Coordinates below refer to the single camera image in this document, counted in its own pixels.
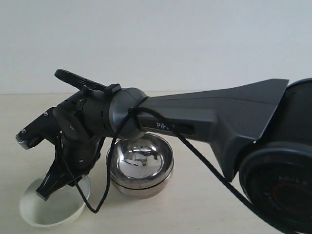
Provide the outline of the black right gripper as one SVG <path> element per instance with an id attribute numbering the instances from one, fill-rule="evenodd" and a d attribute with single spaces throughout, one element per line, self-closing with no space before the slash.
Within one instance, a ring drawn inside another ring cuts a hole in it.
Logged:
<path id="1" fill-rule="evenodd" d="M 83 175 L 88 175 L 100 158 L 103 137 L 92 137 L 85 143 L 70 140 L 65 135 L 57 137 L 55 144 L 55 162 L 52 163 L 36 194 L 43 200 L 58 189 L 69 185 L 75 186 Z"/>

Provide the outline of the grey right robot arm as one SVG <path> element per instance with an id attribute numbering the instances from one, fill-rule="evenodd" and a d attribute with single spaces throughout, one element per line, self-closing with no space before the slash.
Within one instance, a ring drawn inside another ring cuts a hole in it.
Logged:
<path id="1" fill-rule="evenodd" d="M 145 132 L 208 143 L 228 188 L 261 219 L 285 233 L 312 231 L 312 80 L 269 79 L 235 88 L 148 97 L 137 88 L 76 78 L 78 92 L 41 116 L 56 158 L 38 188 L 47 199 L 98 160 L 106 137 Z"/>

